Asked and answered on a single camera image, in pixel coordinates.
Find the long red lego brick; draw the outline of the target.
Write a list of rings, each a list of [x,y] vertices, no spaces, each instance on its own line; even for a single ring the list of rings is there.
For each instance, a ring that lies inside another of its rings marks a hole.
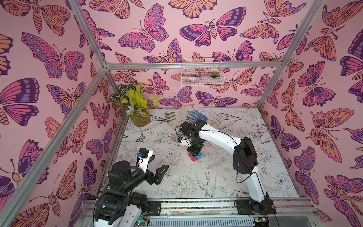
[[[199,160],[198,158],[194,157],[192,154],[189,154],[189,157],[190,157],[191,161],[193,161],[193,162],[196,162]]]

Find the long blue lego brick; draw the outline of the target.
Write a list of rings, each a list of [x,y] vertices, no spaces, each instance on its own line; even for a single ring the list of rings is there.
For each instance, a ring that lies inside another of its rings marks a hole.
[[[200,154],[198,154],[197,156],[195,156],[194,158],[196,158],[196,159],[201,159],[201,158],[202,158],[202,156],[203,156],[203,154],[202,154],[202,153],[200,153]]]

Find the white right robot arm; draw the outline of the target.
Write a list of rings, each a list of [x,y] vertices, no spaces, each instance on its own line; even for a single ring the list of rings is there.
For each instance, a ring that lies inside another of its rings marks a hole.
[[[274,214],[277,211],[269,194],[264,192],[260,180],[257,153],[250,138],[238,138],[213,128],[207,122],[197,120],[179,126],[178,142],[187,147],[191,158],[198,159],[205,142],[224,149],[233,156],[232,167],[237,183],[245,183],[249,193],[249,207],[255,214]]]

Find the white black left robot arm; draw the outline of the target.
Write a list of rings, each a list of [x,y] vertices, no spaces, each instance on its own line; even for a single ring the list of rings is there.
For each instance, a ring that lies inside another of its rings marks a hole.
[[[147,182],[159,185],[169,169],[168,165],[148,170],[148,165],[155,158],[138,157],[136,166],[128,161],[116,162],[108,172],[109,184],[95,203],[93,223],[95,227],[134,227],[142,215],[151,213],[147,195],[133,190]]]

